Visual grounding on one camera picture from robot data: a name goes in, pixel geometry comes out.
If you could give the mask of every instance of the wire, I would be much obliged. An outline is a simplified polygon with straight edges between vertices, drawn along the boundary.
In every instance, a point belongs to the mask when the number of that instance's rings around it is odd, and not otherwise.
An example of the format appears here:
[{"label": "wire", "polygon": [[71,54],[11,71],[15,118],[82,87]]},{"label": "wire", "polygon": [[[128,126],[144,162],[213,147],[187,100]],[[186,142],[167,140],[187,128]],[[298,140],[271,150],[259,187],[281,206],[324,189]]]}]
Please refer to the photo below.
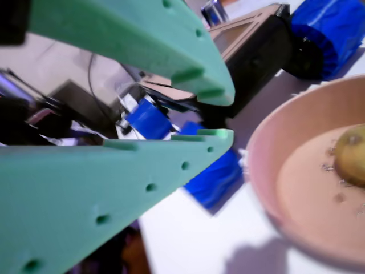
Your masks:
[{"label": "wire", "polygon": [[[94,93],[94,89],[92,88],[92,84],[91,84],[91,66],[92,66],[92,61],[94,60],[94,58],[95,58],[95,53],[92,53],[91,56],[90,56],[90,61],[89,61],[89,65],[88,65],[88,68],[87,68],[87,82],[88,82],[88,85],[89,85],[90,92],[92,94],[92,98],[94,99],[94,101],[95,101],[96,105],[98,106],[100,112],[111,122],[113,127],[115,127],[115,126],[120,127],[120,125],[117,124],[116,122],[114,122],[112,120],[112,118],[110,118],[110,116],[103,110],[99,100],[97,99],[97,97]],[[137,139],[139,139],[138,134],[137,134],[137,132],[135,131],[135,129],[133,127],[132,127],[132,130],[135,133]]]},{"label": "wire", "polygon": [[19,82],[21,82],[26,87],[28,87],[29,89],[33,90],[38,95],[42,96],[45,99],[48,98],[42,92],[40,92],[39,90],[37,90],[35,87],[33,87],[30,84],[28,84],[27,82],[25,82],[22,78],[20,78],[17,74],[15,74],[11,69],[9,69],[9,68],[7,68],[6,70],[0,69],[0,73],[10,75],[11,77],[13,77],[16,80],[18,80]]}]

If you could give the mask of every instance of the blue object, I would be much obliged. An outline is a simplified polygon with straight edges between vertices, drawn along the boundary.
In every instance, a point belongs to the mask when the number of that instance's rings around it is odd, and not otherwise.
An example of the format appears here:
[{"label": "blue object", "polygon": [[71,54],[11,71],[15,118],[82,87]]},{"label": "blue object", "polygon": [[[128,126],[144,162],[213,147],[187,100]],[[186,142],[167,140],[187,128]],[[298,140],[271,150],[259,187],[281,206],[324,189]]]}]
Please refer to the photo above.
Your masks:
[{"label": "blue object", "polygon": [[172,127],[169,119],[145,98],[133,113],[128,114],[126,120],[149,140],[164,139]]},{"label": "blue object", "polygon": [[[198,130],[204,129],[199,124],[187,122],[180,134],[197,135]],[[238,157],[229,149],[218,160],[191,179],[184,187],[205,208],[212,208],[240,177],[242,168],[238,164]]]},{"label": "blue object", "polygon": [[334,76],[365,36],[365,5],[360,0],[305,0],[291,20],[295,36],[322,51],[322,79]]}]

